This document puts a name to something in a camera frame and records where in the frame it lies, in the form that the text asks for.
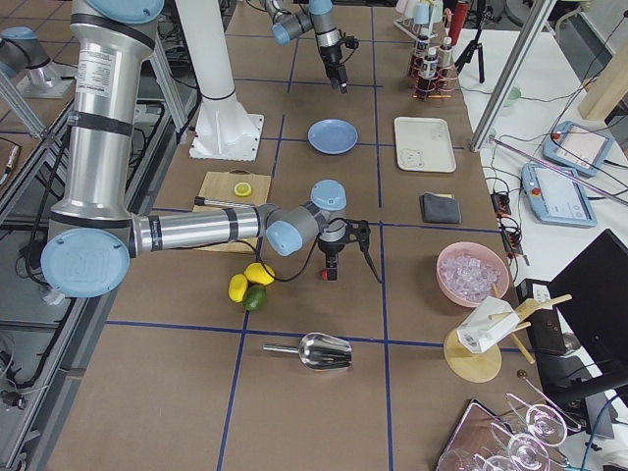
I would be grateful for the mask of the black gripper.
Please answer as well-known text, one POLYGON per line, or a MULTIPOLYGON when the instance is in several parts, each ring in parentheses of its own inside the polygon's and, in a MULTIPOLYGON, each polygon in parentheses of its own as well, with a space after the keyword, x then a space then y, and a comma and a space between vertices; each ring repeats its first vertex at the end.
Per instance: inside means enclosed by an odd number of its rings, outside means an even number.
POLYGON ((347 73, 342 63, 340 44, 322 47, 321 59, 332 88, 339 89, 341 94, 346 94, 348 92, 347 73))
POLYGON ((327 281, 336 281, 339 273, 339 256, 345 246, 345 226, 336 228, 328 227, 318 238, 318 248, 326 255, 325 268, 327 270, 327 281))

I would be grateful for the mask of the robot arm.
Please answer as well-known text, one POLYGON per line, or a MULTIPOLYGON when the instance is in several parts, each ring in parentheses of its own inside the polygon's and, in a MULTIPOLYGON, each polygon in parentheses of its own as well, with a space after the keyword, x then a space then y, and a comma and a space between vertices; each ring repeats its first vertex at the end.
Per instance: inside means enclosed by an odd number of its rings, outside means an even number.
POLYGON ((359 47, 359 41, 345 34, 337 25, 334 5, 328 0, 309 1, 307 7, 292 12, 284 1, 260 1, 261 8, 272 20, 272 33, 280 45, 312 30, 325 73, 333 89, 347 93, 348 76, 342 58, 342 49, 351 51, 359 47))
MULTIPOLYGON (((198 86, 199 116, 191 157, 254 161, 264 117, 238 101, 219 1, 175 1, 198 86)), ((79 41, 78 75, 63 198, 51 207, 40 266, 45 282, 66 297, 104 295, 123 281, 131 259, 143 253, 264 237, 288 256, 315 238, 344 235, 346 196, 335 180, 315 183, 308 200, 292 210, 273 204, 144 215, 155 202, 177 137, 157 137, 128 186, 135 106, 142 64, 159 57, 158 18, 165 1, 73 1, 71 30, 79 41)), ((288 25, 313 29, 333 87, 346 92, 331 1, 309 1, 305 12, 275 22, 281 42, 288 25)))

